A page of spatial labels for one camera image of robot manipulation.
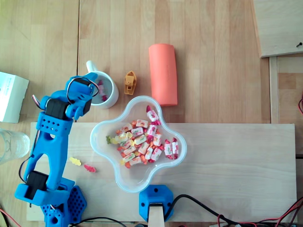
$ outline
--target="wrapped candy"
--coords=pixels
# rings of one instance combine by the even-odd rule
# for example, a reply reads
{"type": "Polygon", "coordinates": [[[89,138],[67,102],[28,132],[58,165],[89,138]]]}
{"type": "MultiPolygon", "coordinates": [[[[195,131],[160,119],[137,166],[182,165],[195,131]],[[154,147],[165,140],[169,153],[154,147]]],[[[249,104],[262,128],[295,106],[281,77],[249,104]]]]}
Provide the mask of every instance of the wrapped candy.
{"type": "Polygon", "coordinates": [[[156,125],[150,125],[147,130],[147,135],[154,136],[156,134],[157,126],[156,125]]]}
{"type": "Polygon", "coordinates": [[[124,153],[125,155],[129,155],[130,153],[132,153],[132,152],[135,151],[135,150],[136,150],[135,147],[130,146],[128,149],[124,150],[123,153],[124,153]]]}
{"type": "Polygon", "coordinates": [[[146,121],[146,120],[137,120],[136,126],[147,128],[148,127],[148,121],[146,121]]]}
{"type": "Polygon", "coordinates": [[[142,144],[145,141],[146,141],[146,136],[144,136],[144,135],[141,135],[141,136],[137,137],[136,139],[134,139],[135,145],[142,144]]]}
{"type": "Polygon", "coordinates": [[[103,86],[102,80],[100,80],[98,82],[98,89],[99,89],[99,92],[98,92],[99,95],[101,96],[103,102],[105,102],[107,100],[107,96],[106,96],[106,90],[105,90],[105,88],[103,86]]]}
{"type": "Polygon", "coordinates": [[[152,147],[149,147],[149,148],[147,149],[146,154],[145,154],[145,159],[146,159],[146,160],[150,160],[150,159],[151,159],[152,151],[153,151],[152,147]]]}
{"type": "Polygon", "coordinates": [[[130,131],[131,129],[133,129],[133,126],[130,123],[128,123],[125,126],[123,126],[121,130],[127,132],[130,131]]]}
{"type": "Polygon", "coordinates": [[[176,138],[172,139],[171,145],[172,145],[172,153],[174,155],[174,158],[177,159],[179,154],[179,145],[176,138]]]}
{"type": "Polygon", "coordinates": [[[165,152],[166,157],[168,157],[169,159],[173,159],[172,146],[171,146],[171,142],[169,142],[169,140],[165,140],[164,152],[165,152]]]}
{"type": "Polygon", "coordinates": [[[152,121],[155,122],[157,119],[159,119],[158,115],[156,114],[156,112],[154,110],[151,109],[151,107],[148,105],[146,107],[146,112],[147,112],[147,116],[148,118],[152,121]]]}
{"type": "Polygon", "coordinates": [[[162,151],[161,151],[159,148],[156,148],[156,149],[153,151],[153,153],[152,153],[152,155],[151,155],[151,159],[148,160],[148,162],[153,163],[153,162],[157,161],[157,160],[159,159],[161,153],[162,153],[162,151]]]}
{"type": "Polygon", "coordinates": [[[156,146],[160,146],[162,143],[162,135],[161,134],[155,134],[153,137],[153,144],[156,146]]]}
{"type": "Polygon", "coordinates": [[[115,140],[118,142],[118,143],[122,143],[122,142],[125,142],[128,140],[127,136],[126,136],[126,133],[125,132],[122,132],[120,133],[119,135],[116,135],[115,136],[115,140]]]}
{"type": "Polygon", "coordinates": [[[143,155],[145,155],[147,148],[149,147],[149,144],[147,142],[144,142],[141,144],[140,148],[139,148],[139,152],[143,155]]]}
{"type": "Polygon", "coordinates": [[[136,164],[142,163],[142,160],[140,157],[135,157],[132,160],[129,161],[129,164],[131,164],[131,166],[134,166],[136,164]]]}
{"type": "Polygon", "coordinates": [[[127,140],[120,143],[120,147],[123,149],[128,149],[130,146],[131,146],[131,140],[127,140]]]}
{"type": "Polygon", "coordinates": [[[139,127],[136,129],[132,129],[131,132],[132,132],[133,136],[140,136],[143,134],[143,128],[139,127]]]}
{"type": "Polygon", "coordinates": [[[125,164],[126,162],[129,162],[130,160],[132,160],[133,158],[135,158],[136,156],[134,155],[134,153],[130,153],[129,155],[125,156],[122,159],[121,164],[125,164]]]}

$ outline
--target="white mug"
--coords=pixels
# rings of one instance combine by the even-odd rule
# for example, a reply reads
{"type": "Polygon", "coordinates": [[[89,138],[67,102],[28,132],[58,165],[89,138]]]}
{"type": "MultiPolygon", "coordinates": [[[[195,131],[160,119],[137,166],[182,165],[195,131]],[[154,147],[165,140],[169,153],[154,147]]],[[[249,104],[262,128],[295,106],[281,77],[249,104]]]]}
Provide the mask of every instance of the white mug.
{"type": "Polygon", "coordinates": [[[92,105],[97,105],[101,109],[108,109],[112,107],[118,100],[119,97],[119,90],[117,88],[117,85],[114,83],[114,81],[111,79],[109,75],[107,75],[104,72],[98,71],[96,65],[92,61],[87,61],[86,62],[86,67],[88,72],[94,72],[98,74],[98,78],[95,80],[95,83],[97,84],[100,80],[103,82],[103,86],[106,89],[106,94],[107,94],[107,100],[102,101],[102,97],[96,95],[93,97],[91,104],[92,105]]]}

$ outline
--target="clear plastic bowl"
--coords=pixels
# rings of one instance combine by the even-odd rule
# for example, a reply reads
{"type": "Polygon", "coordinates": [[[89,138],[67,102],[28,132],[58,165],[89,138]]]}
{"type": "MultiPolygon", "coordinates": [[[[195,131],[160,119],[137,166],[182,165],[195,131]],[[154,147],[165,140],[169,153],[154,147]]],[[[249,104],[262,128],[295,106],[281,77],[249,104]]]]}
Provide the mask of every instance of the clear plastic bowl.
{"type": "Polygon", "coordinates": [[[169,168],[179,165],[185,158],[187,153],[187,145],[185,139],[177,132],[171,130],[166,125],[160,105],[151,97],[139,96],[132,99],[126,106],[124,112],[116,119],[104,121],[94,127],[90,135],[90,144],[95,152],[107,158],[114,167],[115,178],[119,187],[127,192],[140,192],[144,190],[151,182],[152,177],[157,171],[163,168],[169,168]],[[149,120],[146,115],[146,106],[149,105],[159,116],[161,125],[157,126],[163,135],[162,142],[165,139],[172,141],[175,137],[178,140],[179,156],[175,160],[170,160],[161,154],[160,158],[154,163],[138,164],[130,169],[120,164],[122,159],[118,145],[107,144],[106,136],[116,135],[116,130],[122,128],[126,123],[133,120],[142,119],[149,120]]]}

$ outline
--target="blue 3d-printed part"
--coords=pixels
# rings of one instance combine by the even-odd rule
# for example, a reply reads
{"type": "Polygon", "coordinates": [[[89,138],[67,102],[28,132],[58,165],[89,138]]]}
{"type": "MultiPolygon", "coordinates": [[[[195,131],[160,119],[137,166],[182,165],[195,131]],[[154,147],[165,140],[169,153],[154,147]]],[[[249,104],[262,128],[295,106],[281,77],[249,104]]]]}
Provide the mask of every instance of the blue 3d-printed part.
{"type": "MultiPolygon", "coordinates": [[[[165,185],[149,185],[144,191],[139,194],[139,214],[148,222],[149,207],[151,204],[162,204],[164,213],[166,214],[171,203],[174,200],[172,191],[165,185]]],[[[174,213],[171,211],[167,221],[174,213]]]]}

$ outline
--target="mug handle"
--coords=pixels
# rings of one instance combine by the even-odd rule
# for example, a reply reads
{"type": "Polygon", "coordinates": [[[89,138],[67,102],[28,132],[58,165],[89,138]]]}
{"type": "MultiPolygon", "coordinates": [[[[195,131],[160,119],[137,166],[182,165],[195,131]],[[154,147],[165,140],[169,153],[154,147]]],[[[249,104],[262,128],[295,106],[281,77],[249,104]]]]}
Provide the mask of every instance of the mug handle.
{"type": "Polygon", "coordinates": [[[92,61],[87,61],[86,67],[87,67],[88,72],[98,71],[96,65],[92,61]]]}

